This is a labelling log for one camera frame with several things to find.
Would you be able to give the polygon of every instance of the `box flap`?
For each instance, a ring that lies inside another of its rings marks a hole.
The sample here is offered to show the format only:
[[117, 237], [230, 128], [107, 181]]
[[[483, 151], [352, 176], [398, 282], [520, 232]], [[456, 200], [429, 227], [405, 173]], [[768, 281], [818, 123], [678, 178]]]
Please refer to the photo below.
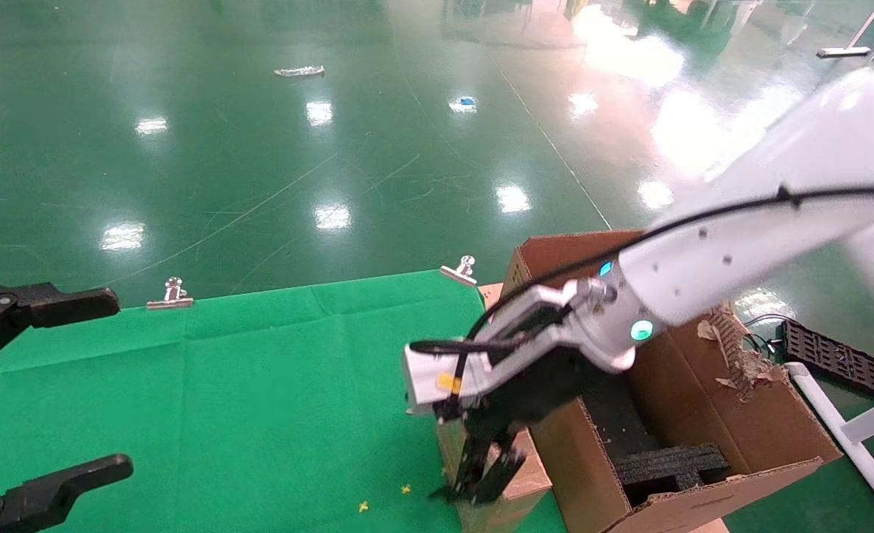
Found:
[[677, 351], [690, 365], [752, 472], [790, 465], [816, 455], [826, 461], [842, 456], [790, 384], [786, 372], [782, 372], [781, 381], [756, 386], [746, 401], [741, 401], [734, 389], [719, 384], [717, 378], [729, 377], [727, 366], [717, 342], [702, 340], [695, 333], [700, 320], [672, 330], [668, 338], [673, 346], [665, 348], [664, 353]]
[[[590, 232], [530, 237], [513, 252], [504, 280], [504, 294], [531, 278], [551, 272], [573, 261], [619, 247], [637, 239], [640, 235], [641, 232]], [[546, 283], [546, 286], [559, 287], [579, 276], [594, 276], [598, 267], [596, 264], [589, 269], [580, 269], [575, 274], [556, 278]]]
[[730, 463], [729, 475], [755, 472], [670, 332], [638, 348], [627, 379], [644, 425], [654, 431], [661, 445], [712, 442]]
[[576, 400], [532, 428], [536, 449], [572, 533], [599, 533], [631, 512], [601, 440]]
[[816, 471], [819, 457], [684, 492], [651, 496], [610, 533], [688, 533]]

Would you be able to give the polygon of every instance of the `green epoxy floor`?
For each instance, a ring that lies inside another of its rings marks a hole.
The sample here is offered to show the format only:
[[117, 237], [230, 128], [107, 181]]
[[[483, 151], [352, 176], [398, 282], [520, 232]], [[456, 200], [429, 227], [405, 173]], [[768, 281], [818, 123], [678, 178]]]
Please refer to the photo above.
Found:
[[[814, 53], [846, 44], [874, 0], [710, 7], [0, 2], [0, 283], [109, 284], [140, 306], [171, 275], [209, 298], [464, 253], [494, 283], [529, 235], [643, 226], [868, 63]], [[305, 64], [326, 74], [272, 72]], [[738, 308], [874, 354], [874, 303], [835, 249]], [[827, 390], [846, 418], [871, 405]], [[843, 459], [728, 523], [874, 532], [874, 497]]]

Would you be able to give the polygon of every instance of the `cardboard box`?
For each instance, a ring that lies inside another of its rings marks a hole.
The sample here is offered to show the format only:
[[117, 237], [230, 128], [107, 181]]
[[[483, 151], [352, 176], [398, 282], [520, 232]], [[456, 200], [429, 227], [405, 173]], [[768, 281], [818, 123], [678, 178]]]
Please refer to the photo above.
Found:
[[[444, 456], [444, 474], [447, 482], [453, 483], [457, 477], [461, 453], [464, 451], [464, 428], [460, 421], [437, 426], [437, 440], [441, 455]], [[542, 466], [528, 429], [522, 429], [517, 434], [513, 446], [526, 453], [526, 462], [502, 492], [502, 496], [486, 506], [457, 502], [457, 512], [460, 514], [464, 533], [511, 533], [552, 488], [552, 482], [546, 475], [546, 469]], [[496, 461], [498, 455], [499, 450], [494, 446], [489, 453], [487, 468]]]
[[[638, 234], [533, 237], [514, 252], [504, 293]], [[596, 269], [576, 276], [593, 275]], [[729, 375], [724, 356], [717, 342], [698, 337], [695, 321], [639, 348], [627, 378], [647, 428], [663, 446], [713, 442], [731, 470], [726, 481], [655, 494], [633, 509], [582, 402], [570, 402], [532, 428], [567, 529], [570, 533], [687, 533], [840, 458], [839, 449], [785, 372], [778, 374], [777, 381], [740, 398], [738, 391], [715, 381]]]

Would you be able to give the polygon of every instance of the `black cable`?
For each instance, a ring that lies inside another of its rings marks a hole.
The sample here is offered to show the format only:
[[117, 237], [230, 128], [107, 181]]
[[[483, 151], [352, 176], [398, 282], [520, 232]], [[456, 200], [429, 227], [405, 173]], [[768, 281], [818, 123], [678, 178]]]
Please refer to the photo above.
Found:
[[[780, 204], [788, 204], [793, 209], [799, 209], [802, 203], [807, 200], [843, 198], [847, 196], [874, 196], [874, 186], [841, 187], [835, 189], [820, 189], [816, 191], [806, 192], [790, 192], [785, 186], [780, 186], [774, 196], [736, 202], [727, 206], [721, 206], [718, 208], [705, 210], [704, 212], [698, 212], [695, 213], [695, 215], [685, 216], [684, 218], [675, 220], [674, 222], [668, 222], [667, 224], [655, 227], [655, 229], [647, 230], [647, 232], [642, 233], [640, 237], [630, 241], [629, 243], [613, 247], [613, 249], [607, 250], [607, 252], [599, 253], [597, 255], [586, 257], [585, 259], [566, 264], [566, 266], [559, 267], [559, 269], [555, 269], [551, 272], [543, 274], [542, 276], [539, 276], [534, 280], [529, 280], [529, 282], [514, 288], [513, 290], [504, 294], [504, 296], [501, 296], [497, 303], [493, 304], [493, 306], [487, 309], [487, 311], [484, 311], [484, 314], [482, 314], [480, 318], [477, 318], [477, 321], [475, 321], [473, 326], [470, 328], [470, 333], [467, 333], [467, 338], [468, 340], [472, 340], [472, 338], [474, 338], [477, 333], [480, 332], [482, 327], [487, 324], [487, 321], [491, 316], [493, 316], [494, 313], [499, 311], [503, 306], [506, 306], [506, 304], [510, 303], [512, 300], [515, 300], [517, 297], [524, 294], [532, 287], [538, 286], [539, 284], [544, 284], [548, 281], [556, 279], [559, 276], [565, 276], [566, 274], [570, 274], [572, 272], [575, 272], [576, 270], [582, 269], [582, 267], [592, 266], [592, 264], [604, 263], [605, 261], [612, 259], [618, 253], [622, 252], [622, 250], [627, 249], [628, 247], [640, 245], [641, 243], [644, 243], [650, 239], [654, 239], [654, 237], [663, 235], [664, 233], [671, 232], [671, 230], [678, 229], [679, 227], [694, 224], [695, 222], [702, 222], [704, 220], [708, 220], [718, 216], [730, 215], [730, 213], [734, 212], [742, 212], [742, 210], [759, 209]], [[457, 367], [454, 370], [455, 382], [458, 382], [464, 377], [464, 369], [467, 368], [467, 355], [468, 352], [464, 351], [457, 357]], [[451, 405], [451, 407], [456, 407], [456, 405], [458, 404], [458, 398], [460, 398], [460, 391], [458, 391], [457, 387], [454, 387], [454, 390], [451, 391], [450, 396], [447, 398], [447, 402]]]
[[519, 345], [519, 341], [491, 341], [477, 342], [463, 341], [414, 341], [409, 344], [411, 350], [421, 354], [431, 355], [457, 355], [471, 352], [498, 352], [512, 351]]
[[750, 344], [753, 345], [753, 349], [756, 350], [759, 355], [765, 355], [765, 354], [763, 354], [763, 351], [759, 349], [759, 343], [756, 342], [756, 339], [753, 337], [752, 334], [747, 333], [746, 335], [744, 335], [743, 341], [749, 341]]
[[759, 321], [769, 320], [769, 318], [779, 318], [779, 320], [783, 321], [796, 321], [795, 318], [787, 317], [786, 315], [780, 315], [779, 313], [766, 313], [763, 315], [759, 315], [758, 317], [751, 318], [751, 320], [745, 321], [743, 325], [750, 326], [759, 323]]
[[765, 338], [762, 338], [760, 335], [755, 334], [755, 333], [751, 333], [750, 335], [752, 335], [753, 337], [759, 338], [759, 341], [763, 343], [763, 347], [765, 347], [767, 350], [769, 350], [770, 354], [776, 353], [776, 348], [773, 347], [772, 341], [767, 341], [767, 340], [765, 340]]

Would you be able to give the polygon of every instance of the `black plastic crate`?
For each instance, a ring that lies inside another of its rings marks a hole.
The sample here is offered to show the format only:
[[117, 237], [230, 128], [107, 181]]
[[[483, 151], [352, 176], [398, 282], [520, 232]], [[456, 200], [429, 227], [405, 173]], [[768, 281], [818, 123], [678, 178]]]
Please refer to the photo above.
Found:
[[874, 357], [831, 340], [796, 321], [782, 321], [776, 327], [780, 354], [786, 360], [805, 364], [810, 371], [823, 375], [855, 391], [874, 398]]

